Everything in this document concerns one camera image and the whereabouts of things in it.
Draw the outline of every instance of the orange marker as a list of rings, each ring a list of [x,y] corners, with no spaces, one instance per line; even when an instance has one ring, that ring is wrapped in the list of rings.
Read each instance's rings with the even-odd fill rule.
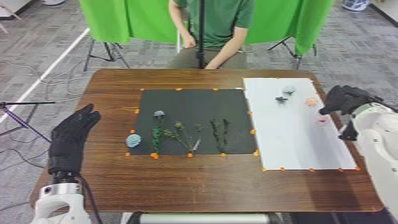
[[[252,153],[254,156],[259,156],[259,150],[255,150],[255,152]]]

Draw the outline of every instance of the light stand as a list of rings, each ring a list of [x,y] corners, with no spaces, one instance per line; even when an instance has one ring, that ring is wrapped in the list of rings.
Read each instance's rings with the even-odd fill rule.
[[[30,122],[30,119],[32,119],[32,116],[33,116],[33,112],[35,112],[35,109],[37,109],[40,104],[55,104],[55,102],[21,102],[21,103],[1,102],[0,103],[0,109],[3,110],[3,113],[8,115],[8,117],[14,119],[14,121],[21,125],[19,127],[7,130],[3,133],[0,133],[0,136],[7,135],[10,132],[17,131],[21,128],[26,128],[35,133],[35,135],[46,140],[46,142],[51,143],[51,140],[46,138],[46,136],[39,133],[39,131],[28,125],[28,122]],[[8,110],[7,106],[10,106],[10,105],[33,105],[33,109],[32,109],[32,112],[28,114],[26,121],[23,121],[23,119],[17,117],[17,115]]]
[[[88,69],[90,58],[97,58],[97,59],[104,60],[106,62],[115,62],[117,59],[120,59],[122,64],[124,64],[126,68],[129,69],[129,65],[128,65],[128,62],[124,60],[124,57],[122,57],[120,51],[119,51],[119,49],[122,49],[120,45],[117,43],[106,43],[106,42],[103,43],[106,56],[108,56],[108,58],[103,58],[101,56],[92,55],[94,44],[96,44],[96,40],[92,39],[90,47],[88,47],[88,54],[87,54],[87,58],[85,58],[83,72],[87,72],[87,69]]]
[[[199,60],[199,69],[204,69],[204,12],[206,4],[204,0],[199,1],[199,49],[197,49],[197,60]]]

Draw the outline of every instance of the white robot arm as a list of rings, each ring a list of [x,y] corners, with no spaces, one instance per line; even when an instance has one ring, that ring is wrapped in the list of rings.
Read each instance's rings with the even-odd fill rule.
[[[398,113],[380,97],[355,87],[335,86],[319,114],[350,114],[339,138],[355,141],[376,194],[398,220]]]
[[[53,217],[51,213],[65,208],[67,212]],[[76,183],[48,185],[40,189],[35,202],[35,215],[32,224],[90,224],[88,214],[83,209],[83,195]]]
[[[371,103],[351,114],[357,149],[383,206],[398,220],[398,113]]]

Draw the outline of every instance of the gray floor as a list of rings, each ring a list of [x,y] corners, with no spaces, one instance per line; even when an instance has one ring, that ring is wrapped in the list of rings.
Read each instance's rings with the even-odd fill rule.
[[[325,90],[335,84],[355,85],[380,95],[392,105],[398,105],[398,29],[371,9],[360,14],[350,14],[341,10],[337,3],[319,35],[318,57],[307,54],[302,69],[316,74]],[[87,27],[78,0],[69,0],[58,8],[48,8],[37,2],[21,17],[24,22],[1,21],[10,34],[5,35],[0,32],[0,61],[7,60],[30,66],[42,74]],[[87,43],[88,38],[80,42],[26,98],[26,100],[62,101],[56,105],[42,106],[33,116],[32,125],[46,136],[58,121],[72,112],[78,103],[76,97],[83,92],[92,72],[103,67],[122,67],[119,63],[96,60],[87,73],[81,73],[80,64],[71,75],[65,74],[56,78],[83,59]],[[167,66],[174,45],[131,40],[131,44],[122,46],[122,54],[133,68],[163,68]],[[271,43],[247,46],[248,67],[252,69],[293,69],[295,61],[286,50],[279,47],[268,52],[270,46]],[[97,54],[103,52],[99,45],[96,52]],[[71,85],[62,82],[67,77],[72,79]],[[35,73],[26,68],[16,68],[0,63],[0,101],[14,101],[19,98],[35,79]],[[49,81],[56,84],[48,86],[44,82]],[[16,113],[26,116],[28,109],[30,107],[19,107]],[[14,126],[14,121],[3,122],[0,131]],[[0,151],[12,148],[19,150],[26,158],[39,155],[48,149],[48,144],[33,138],[35,136],[24,130],[0,137]],[[42,166],[46,154],[32,162]],[[28,204],[5,208],[28,201],[39,174],[40,169],[21,163],[16,153],[5,151],[0,154],[1,224],[28,223],[32,219],[33,213]],[[117,215],[104,215],[104,217],[106,223],[117,223]]]

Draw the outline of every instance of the tripod stand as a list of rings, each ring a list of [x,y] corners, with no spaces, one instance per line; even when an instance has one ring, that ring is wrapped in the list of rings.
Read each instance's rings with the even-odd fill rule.
[[[291,57],[296,59],[296,66],[295,66],[295,68],[296,68],[296,70],[298,70],[298,69],[300,69],[300,65],[302,65],[302,55],[295,54],[293,50],[289,49],[289,46],[287,46],[287,44],[286,44],[286,41],[287,41],[289,38],[291,38],[291,37],[286,37],[286,38],[279,41],[279,43],[271,46],[271,48],[268,49],[268,51],[271,51],[273,48],[282,44],[282,46],[286,47],[286,49],[287,49],[287,51],[289,51],[289,55],[291,55]],[[312,44],[312,49],[314,49],[314,56],[316,56],[316,44]]]
[[[32,116],[33,116],[33,112],[35,112],[40,104],[55,104],[55,102],[26,102],[26,103],[24,102],[23,103],[5,103],[5,102],[1,102],[0,103],[0,109],[3,110],[3,113],[8,115],[8,117],[14,119],[14,121],[19,124],[19,127],[12,128],[3,133],[0,133],[0,136],[7,135],[14,131],[17,131],[21,128],[26,128],[35,133],[35,135],[46,140],[46,142],[51,143],[51,140],[46,138],[46,136],[39,133],[39,131],[28,125],[28,122],[30,122]],[[30,111],[26,121],[23,121],[23,119],[17,117],[17,115],[8,110],[8,108],[7,108],[8,105],[33,105],[33,109]]]

